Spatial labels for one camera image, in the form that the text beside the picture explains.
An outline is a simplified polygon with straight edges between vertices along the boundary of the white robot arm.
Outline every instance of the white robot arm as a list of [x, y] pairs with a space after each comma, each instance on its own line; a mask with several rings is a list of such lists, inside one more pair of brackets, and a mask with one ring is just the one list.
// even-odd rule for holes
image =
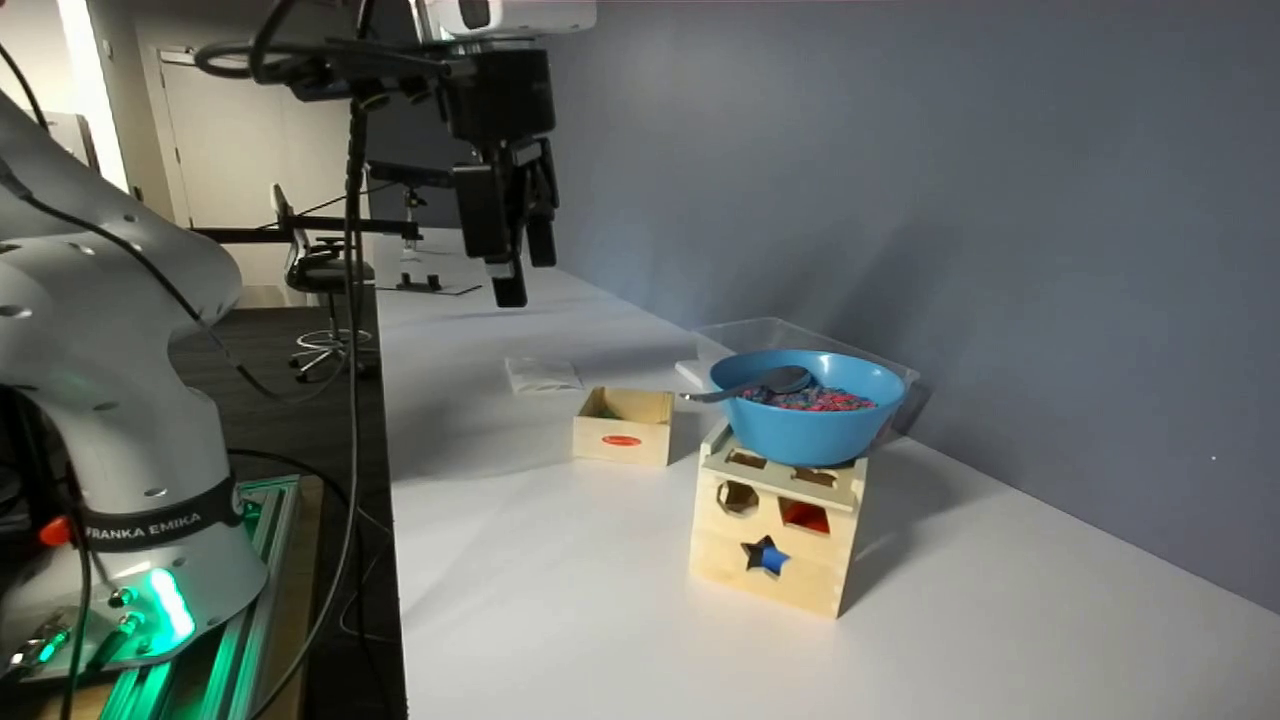
[[168, 659], [265, 590], [215, 404], [168, 366], [236, 294], [226, 250], [95, 179], [0, 95], [0, 386], [57, 423], [86, 519], [79, 550], [50, 550], [6, 591], [0, 659], [70, 667], [79, 554], [95, 558], [86, 652], [111, 640], [111, 666]]

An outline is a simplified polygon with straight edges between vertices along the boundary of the white table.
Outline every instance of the white table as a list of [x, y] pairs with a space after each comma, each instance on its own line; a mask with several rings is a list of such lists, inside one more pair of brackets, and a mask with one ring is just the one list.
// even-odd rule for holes
[[[917, 442], [871, 460], [840, 619], [687, 575], [716, 411], [678, 420], [667, 472], [571, 464], [567, 423], [592, 386], [687, 390], [712, 349], [564, 274], [524, 312], [382, 294], [382, 349], [411, 716], [1280, 716], [1280, 616]], [[516, 398], [508, 357], [579, 390]]]

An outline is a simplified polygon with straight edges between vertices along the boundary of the small wooden box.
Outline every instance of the small wooden box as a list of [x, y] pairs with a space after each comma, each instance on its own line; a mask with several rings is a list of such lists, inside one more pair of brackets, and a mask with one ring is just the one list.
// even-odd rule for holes
[[867, 460], [840, 468], [767, 464], [726, 430], [700, 449], [687, 569], [840, 616], [863, 488]]
[[673, 393], [592, 390], [571, 417], [571, 455], [667, 468], [673, 460]]

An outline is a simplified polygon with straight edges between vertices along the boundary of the blue bowl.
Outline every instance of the blue bowl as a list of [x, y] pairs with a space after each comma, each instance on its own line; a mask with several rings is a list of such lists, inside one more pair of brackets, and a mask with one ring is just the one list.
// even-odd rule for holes
[[726, 357], [721, 366], [712, 366], [712, 386], [740, 390], [785, 366], [809, 368], [823, 390], [845, 390], [871, 404], [851, 411], [806, 411], [806, 409], [775, 409], [744, 398], [726, 402], [735, 442], [772, 464], [800, 464], [800, 468], [847, 464], [875, 444], [879, 430], [897, 417], [897, 409], [907, 398], [907, 386], [900, 379], [900, 371], [871, 366], [863, 357], [845, 357], [845, 353]]

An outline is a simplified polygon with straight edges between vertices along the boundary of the blue star shape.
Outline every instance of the blue star shape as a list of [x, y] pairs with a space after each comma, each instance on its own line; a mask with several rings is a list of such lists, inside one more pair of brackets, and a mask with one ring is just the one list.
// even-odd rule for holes
[[767, 575], [785, 575], [785, 563], [792, 559], [787, 554], [779, 554], [772, 545], [772, 537], [762, 537], [757, 545], [744, 545], [744, 554], [750, 554], [750, 573], [766, 569]]

